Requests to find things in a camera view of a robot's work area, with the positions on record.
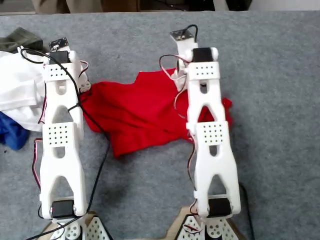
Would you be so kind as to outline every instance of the white wire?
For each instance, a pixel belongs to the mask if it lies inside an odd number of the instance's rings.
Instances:
[[[161,60],[163,57],[168,57],[168,56],[172,56],[172,57],[176,57],[178,59],[181,59],[184,63],[190,63],[189,61],[185,60],[184,58],[182,58],[181,56],[179,55],[176,55],[176,54],[166,54],[166,55],[162,55],[160,58],[159,58],[159,65],[160,65],[160,68],[162,69],[162,71],[165,73],[165,75],[167,75],[167,77],[173,81],[176,81],[176,80],[179,80],[179,79],[182,79],[185,77],[185,75],[182,75],[180,77],[177,77],[177,78],[172,78],[170,76],[170,74],[167,72],[167,70],[164,68],[164,66],[162,66],[162,63],[161,63]]]
[[[80,62],[83,63],[83,64],[86,64],[86,66],[85,66],[84,69],[80,72],[79,77],[80,77],[85,71],[87,71],[88,68],[89,68],[89,63],[88,63],[87,61],[81,60]]]
[[[177,112],[177,114],[179,115],[179,117],[183,118],[183,119],[187,119],[186,116],[183,116],[182,114],[179,113],[178,109],[177,109],[177,100],[179,98],[179,96],[184,92],[185,90],[185,86],[186,86],[186,82],[187,82],[187,79],[184,80],[184,84],[183,84],[183,87],[182,89],[177,93],[177,95],[175,96],[174,98],[174,101],[173,101],[173,108],[174,110]]]

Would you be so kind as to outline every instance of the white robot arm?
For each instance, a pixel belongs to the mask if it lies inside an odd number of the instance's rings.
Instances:
[[[186,29],[171,32],[171,37],[177,44],[179,56],[186,60],[178,59],[177,69],[171,77],[180,78],[181,82],[176,82],[178,90],[185,85],[188,91],[186,128],[193,136],[197,152],[194,173],[197,213],[204,222],[206,218],[230,218],[240,212],[241,204],[237,165],[221,100],[218,50],[198,48],[195,38]],[[208,107],[215,121],[198,122],[203,107]],[[210,151],[211,146],[216,148],[214,154]],[[220,177],[226,194],[208,195],[215,175]]]
[[[45,124],[42,126],[43,155],[40,166],[39,198],[42,217],[61,226],[56,231],[51,231],[54,233],[50,239],[85,240],[88,239],[88,231],[100,228],[100,231],[96,230],[91,234],[92,237],[96,235],[97,238],[109,240],[109,234],[98,217],[95,216],[89,226],[85,224],[88,202],[85,175],[79,158],[80,143],[84,139],[83,110],[79,104],[79,94],[89,90],[90,83],[76,52],[70,50],[67,39],[61,38],[53,43],[53,46],[49,46],[54,51],[47,53],[49,57],[43,57],[46,107],[43,110]],[[21,48],[20,53],[28,60],[27,49]],[[72,121],[59,122],[58,117],[63,108],[68,110]],[[72,196],[54,196],[59,178],[66,179]]]

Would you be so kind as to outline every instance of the gray mat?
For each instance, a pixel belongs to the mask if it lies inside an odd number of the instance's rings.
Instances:
[[[319,239],[320,12],[28,15],[0,22],[0,36],[21,26],[45,42],[67,37],[89,61],[92,82],[121,83],[159,70],[159,56],[177,52],[169,32],[198,24],[199,45],[219,50],[222,95],[233,101],[232,147],[256,238]],[[37,217],[39,190],[31,173],[37,136],[19,151],[0,146],[2,240],[23,240],[47,224]],[[103,136],[85,125],[80,158],[87,195],[104,148]],[[193,200],[190,151],[178,140],[119,160],[108,156],[92,209],[116,240],[165,235],[180,207]],[[234,220],[249,236],[242,210]]]

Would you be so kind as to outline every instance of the red cloth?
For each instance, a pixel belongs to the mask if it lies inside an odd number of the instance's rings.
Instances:
[[[151,146],[163,145],[177,139],[188,139],[186,120],[174,109],[177,88],[162,71],[139,72],[132,84],[103,81],[91,86],[81,95],[84,109],[102,128],[110,133],[113,154],[131,153]],[[222,100],[226,119],[231,124],[228,108],[232,102]],[[184,91],[176,107],[186,116],[188,94]],[[99,128],[84,114],[91,130]],[[213,121],[209,110],[202,109],[200,122]]]

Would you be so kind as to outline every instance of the black wire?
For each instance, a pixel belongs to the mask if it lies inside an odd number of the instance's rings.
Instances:
[[[70,107],[70,108],[68,109],[68,112],[70,112],[72,109],[75,109],[75,108],[77,108],[77,107],[80,107],[80,105],[79,105],[78,103],[77,103],[76,105]]]
[[[58,237],[56,237],[56,238],[54,238],[54,239],[50,239],[50,240],[57,240],[57,239],[61,238],[61,236],[65,233],[65,231],[66,231],[65,227],[63,227],[63,232],[60,234],[60,236],[58,236]]]
[[[242,188],[243,195],[244,195],[244,200],[245,200],[246,209],[247,209],[246,213],[247,213],[247,217],[248,217],[248,221],[249,221],[251,237],[252,237],[252,240],[256,240],[255,231],[254,231],[254,225],[252,224],[251,213],[250,213],[250,209],[249,209],[248,193],[247,193],[247,190],[246,190],[245,186],[241,182],[239,182],[239,186]]]
[[[41,209],[41,203],[40,203],[40,206],[38,208],[38,217],[41,218],[41,219],[44,219],[44,217],[40,215],[40,209]]]
[[[195,35],[194,35],[194,42],[196,43],[197,42],[197,37],[198,37],[198,26],[195,25],[195,24],[190,24],[189,26],[187,26],[185,29],[182,30],[182,33],[181,33],[181,36],[183,34],[186,33],[186,31],[189,29],[189,28],[192,28],[194,27],[195,28]]]
[[[37,51],[37,50],[33,50],[33,49],[29,49],[29,48],[23,48],[21,49],[20,51],[20,54],[21,56],[26,59],[27,61],[31,62],[31,63],[35,63],[35,64],[42,64],[43,62],[35,62],[35,61],[32,61],[30,60],[29,58],[25,57],[23,55],[23,52],[27,52],[29,54],[37,54],[37,55],[41,55],[43,57],[46,57],[48,59],[51,59],[53,62],[55,62],[67,75],[68,77],[71,79],[73,85],[74,85],[74,89],[75,89],[75,92],[76,92],[76,96],[77,96],[77,100],[78,102],[76,103],[76,107],[80,107],[82,109],[82,111],[84,112],[84,114],[86,114],[86,116],[101,130],[101,132],[103,133],[103,135],[106,137],[107,141],[108,141],[108,145],[107,145],[107,148],[106,148],[106,151],[105,151],[105,154],[103,156],[103,159],[102,159],[102,162],[100,164],[100,167],[98,169],[98,172],[96,174],[96,177],[95,177],[95,181],[94,181],[94,184],[93,184],[93,188],[92,188],[92,191],[91,191],[91,195],[90,195],[90,200],[89,200],[89,203],[88,203],[88,208],[86,209],[86,213],[89,212],[90,208],[91,208],[91,205],[93,203],[93,200],[94,200],[94,195],[95,195],[95,192],[96,192],[96,188],[97,188],[97,185],[98,185],[98,181],[99,181],[99,178],[100,178],[100,174],[102,172],[102,169],[103,169],[103,166],[105,164],[105,161],[107,159],[107,155],[108,155],[108,152],[109,152],[109,149],[110,149],[110,138],[109,138],[109,135],[108,133],[100,126],[100,124],[98,124],[92,117],[91,115],[84,109],[84,107],[82,106],[82,102],[80,101],[80,94],[78,92],[78,87],[77,87],[77,83],[75,81],[75,79],[72,77],[72,75],[68,72],[68,70],[59,62],[57,61],[54,57],[50,56],[50,55],[47,55],[47,54],[44,54],[43,52],[40,52],[40,51]],[[69,222],[67,222],[66,224],[64,225],[61,225],[53,230],[50,230],[50,231],[46,231],[46,232],[43,232],[43,233],[40,233],[38,235],[35,235],[35,236],[32,236],[32,237],[29,237],[27,238],[26,240],[33,240],[33,239],[37,239],[39,237],[42,237],[44,235],[47,235],[47,234],[50,234],[50,233],[53,233],[59,229],[62,229],[64,228],[65,226],[73,223],[74,221],[78,220],[79,218],[81,218],[82,216],[77,216],[75,217],[74,219],[70,220]]]

